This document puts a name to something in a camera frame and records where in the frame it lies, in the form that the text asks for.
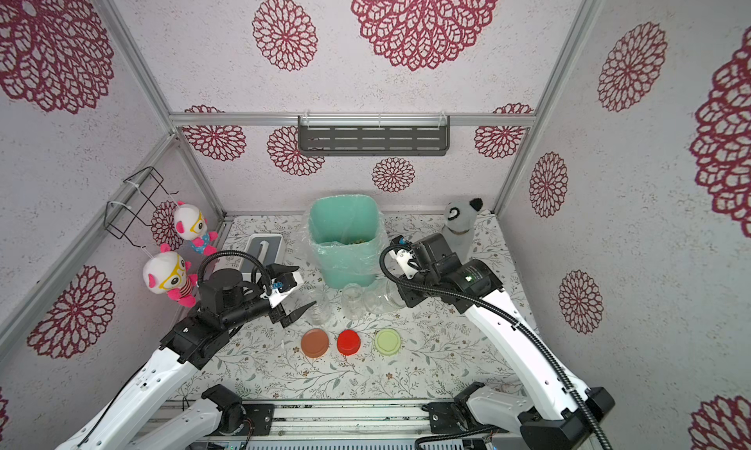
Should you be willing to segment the red jar lid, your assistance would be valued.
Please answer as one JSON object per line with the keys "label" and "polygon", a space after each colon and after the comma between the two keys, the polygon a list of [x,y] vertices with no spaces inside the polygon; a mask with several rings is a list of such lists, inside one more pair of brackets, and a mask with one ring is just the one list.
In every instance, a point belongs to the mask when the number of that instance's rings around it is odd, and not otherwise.
{"label": "red jar lid", "polygon": [[356,354],[362,346],[362,341],[357,332],[351,329],[342,331],[336,339],[336,348],[344,356]]}

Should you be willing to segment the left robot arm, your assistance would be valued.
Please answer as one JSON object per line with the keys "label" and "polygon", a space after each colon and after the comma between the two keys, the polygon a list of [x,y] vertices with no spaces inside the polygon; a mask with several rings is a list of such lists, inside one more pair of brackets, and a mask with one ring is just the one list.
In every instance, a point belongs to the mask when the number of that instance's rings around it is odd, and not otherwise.
{"label": "left robot arm", "polygon": [[189,314],[162,338],[150,359],[140,366],[113,400],[63,449],[184,449],[214,432],[234,434],[248,420],[243,401],[222,385],[210,387],[178,416],[145,436],[140,430],[189,379],[229,344],[244,324],[267,317],[289,327],[306,311],[285,312],[283,302],[303,285],[296,266],[259,266],[258,280],[240,271],[199,271],[201,299]]}

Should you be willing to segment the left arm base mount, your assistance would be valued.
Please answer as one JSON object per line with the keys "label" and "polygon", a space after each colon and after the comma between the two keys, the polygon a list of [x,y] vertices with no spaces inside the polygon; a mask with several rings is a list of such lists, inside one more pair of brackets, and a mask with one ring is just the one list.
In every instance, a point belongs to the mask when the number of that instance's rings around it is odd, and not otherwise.
{"label": "left arm base mount", "polygon": [[224,385],[215,385],[201,394],[219,413],[218,427],[211,436],[269,436],[275,414],[270,403],[244,402]]}

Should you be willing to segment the green jar lid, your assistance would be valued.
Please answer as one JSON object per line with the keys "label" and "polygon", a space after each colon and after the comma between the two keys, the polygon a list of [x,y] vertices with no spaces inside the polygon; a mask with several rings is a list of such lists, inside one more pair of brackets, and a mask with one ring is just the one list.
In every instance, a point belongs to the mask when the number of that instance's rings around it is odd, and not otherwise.
{"label": "green jar lid", "polygon": [[390,328],[380,330],[375,335],[375,349],[382,356],[395,356],[402,346],[400,334]]}

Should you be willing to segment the green lidded peanut jar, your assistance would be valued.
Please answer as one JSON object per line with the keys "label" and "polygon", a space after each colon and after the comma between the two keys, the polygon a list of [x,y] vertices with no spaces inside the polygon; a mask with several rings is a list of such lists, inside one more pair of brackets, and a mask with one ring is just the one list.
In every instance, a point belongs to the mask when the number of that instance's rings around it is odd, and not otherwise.
{"label": "green lidded peanut jar", "polygon": [[406,307],[398,290],[390,283],[373,283],[364,292],[364,303],[369,313],[381,315]]}

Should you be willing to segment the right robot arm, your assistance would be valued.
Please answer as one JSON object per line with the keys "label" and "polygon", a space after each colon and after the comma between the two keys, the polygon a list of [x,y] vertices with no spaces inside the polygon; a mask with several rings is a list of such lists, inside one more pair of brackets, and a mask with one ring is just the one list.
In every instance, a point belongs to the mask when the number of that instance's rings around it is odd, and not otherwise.
{"label": "right robot arm", "polygon": [[512,434],[530,449],[577,449],[590,437],[612,444],[602,420],[614,408],[603,387],[589,387],[555,356],[518,312],[502,281],[481,260],[461,262],[440,234],[411,243],[402,236],[379,255],[379,268],[407,307],[441,299],[467,317],[514,370],[524,395],[501,393],[475,382],[449,404],[424,407],[436,413],[430,442],[485,434]]}

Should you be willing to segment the red lidded peanut jar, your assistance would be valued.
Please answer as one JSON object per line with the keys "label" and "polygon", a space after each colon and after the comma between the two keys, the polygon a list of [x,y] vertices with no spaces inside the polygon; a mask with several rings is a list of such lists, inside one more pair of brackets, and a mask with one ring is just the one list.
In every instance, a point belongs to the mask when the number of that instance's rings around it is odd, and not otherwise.
{"label": "red lidded peanut jar", "polygon": [[341,290],[341,308],[343,315],[350,320],[358,320],[367,314],[363,304],[364,288],[357,283],[350,283]]}

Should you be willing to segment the brown jar lid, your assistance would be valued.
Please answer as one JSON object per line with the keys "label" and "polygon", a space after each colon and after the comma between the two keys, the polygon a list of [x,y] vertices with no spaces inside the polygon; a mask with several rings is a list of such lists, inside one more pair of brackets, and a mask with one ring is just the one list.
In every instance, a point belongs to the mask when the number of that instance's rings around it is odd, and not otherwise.
{"label": "brown jar lid", "polygon": [[322,329],[315,328],[307,331],[301,339],[300,348],[308,358],[323,356],[330,347],[329,335]]}

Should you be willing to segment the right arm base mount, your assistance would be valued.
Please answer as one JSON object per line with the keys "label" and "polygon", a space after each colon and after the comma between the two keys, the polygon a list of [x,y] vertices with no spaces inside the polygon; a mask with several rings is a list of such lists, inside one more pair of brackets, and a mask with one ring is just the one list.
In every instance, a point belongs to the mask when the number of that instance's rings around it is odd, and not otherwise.
{"label": "right arm base mount", "polygon": [[460,434],[470,430],[501,430],[496,426],[479,423],[471,411],[469,411],[469,398],[479,389],[483,389],[483,383],[474,382],[457,394],[451,401],[433,401],[420,407],[428,413],[430,430],[433,434]]}

